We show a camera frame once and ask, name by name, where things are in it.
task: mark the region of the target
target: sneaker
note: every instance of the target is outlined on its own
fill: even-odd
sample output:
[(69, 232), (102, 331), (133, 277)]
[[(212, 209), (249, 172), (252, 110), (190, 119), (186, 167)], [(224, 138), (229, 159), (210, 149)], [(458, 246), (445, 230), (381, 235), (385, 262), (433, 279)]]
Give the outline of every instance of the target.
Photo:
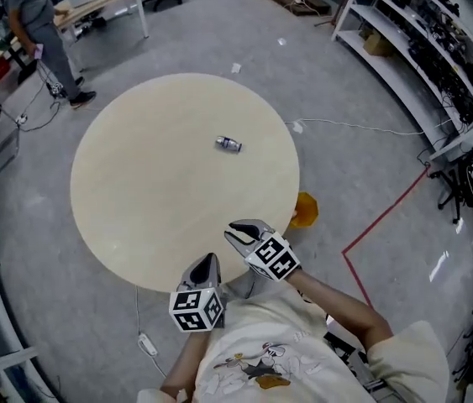
[(80, 92), (76, 98), (70, 100), (70, 106), (74, 109), (78, 109), (79, 107), (83, 106), (84, 104), (90, 103), (96, 97), (96, 92)]

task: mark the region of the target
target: white paper on floor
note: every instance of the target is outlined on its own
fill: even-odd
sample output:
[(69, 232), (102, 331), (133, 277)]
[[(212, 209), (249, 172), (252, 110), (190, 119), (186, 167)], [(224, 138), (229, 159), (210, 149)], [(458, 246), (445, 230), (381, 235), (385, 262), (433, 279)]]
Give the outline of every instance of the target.
[(292, 123), (292, 130), (294, 130), (296, 133), (303, 133), (303, 126), (298, 122)]

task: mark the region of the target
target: pink phone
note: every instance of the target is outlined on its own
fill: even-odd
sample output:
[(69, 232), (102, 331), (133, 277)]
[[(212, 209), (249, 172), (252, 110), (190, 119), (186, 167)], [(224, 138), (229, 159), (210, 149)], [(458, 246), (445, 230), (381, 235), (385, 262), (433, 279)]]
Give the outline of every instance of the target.
[(36, 51), (34, 52), (35, 60), (40, 60), (42, 58), (43, 50), (44, 50), (44, 46), (42, 44), (36, 44)]

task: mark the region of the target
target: silver can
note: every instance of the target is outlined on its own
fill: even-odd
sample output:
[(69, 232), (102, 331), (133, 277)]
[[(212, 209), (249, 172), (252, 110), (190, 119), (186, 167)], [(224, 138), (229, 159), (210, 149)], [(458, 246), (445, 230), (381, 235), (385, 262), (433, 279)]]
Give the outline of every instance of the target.
[(216, 139), (216, 144), (221, 146), (223, 149), (228, 149), (229, 151), (234, 152), (239, 152), (242, 149), (242, 144), (239, 144), (236, 140), (226, 138), (225, 136), (219, 136)]

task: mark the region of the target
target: red line on floor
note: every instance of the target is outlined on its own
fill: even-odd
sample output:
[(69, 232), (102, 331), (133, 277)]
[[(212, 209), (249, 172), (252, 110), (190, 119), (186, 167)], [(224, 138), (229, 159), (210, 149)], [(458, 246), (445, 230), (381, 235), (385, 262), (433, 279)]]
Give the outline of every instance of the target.
[(420, 180), (427, 174), (427, 169), (425, 169), (421, 175), (418, 176), (418, 178), (405, 190), (400, 197), (398, 197), (395, 202), (390, 205), (377, 219), (374, 220), (374, 222), (367, 227), (365, 230), (363, 230), (363, 233), (361, 233), (357, 238), (354, 239), (354, 241), (348, 245), (346, 248), (343, 249), (342, 255), (344, 257), (344, 260), (346, 261), (346, 264), (348, 265), (348, 268), (350, 269), (350, 272), (354, 276), (355, 283), (360, 287), (361, 293), (363, 294), (363, 297), (365, 298), (365, 301), (367, 302), (367, 305), (370, 307), (372, 306), (371, 299), (369, 298), (369, 295), (367, 294), (367, 291), (363, 284), (361, 283), (360, 277), (357, 275), (357, 272), (355, 271), (354, 266), (352, 265), (352, 262), (349, 260), (348, 251), (350, 251), (356, 244), (358, 244), (362, 238), (364, 238), (382, 219), (386, 217), (386, 215), (392, 211), (404, 198), (410, 193), (413, 188), (415, 188), (415, 185), (417, 185)]

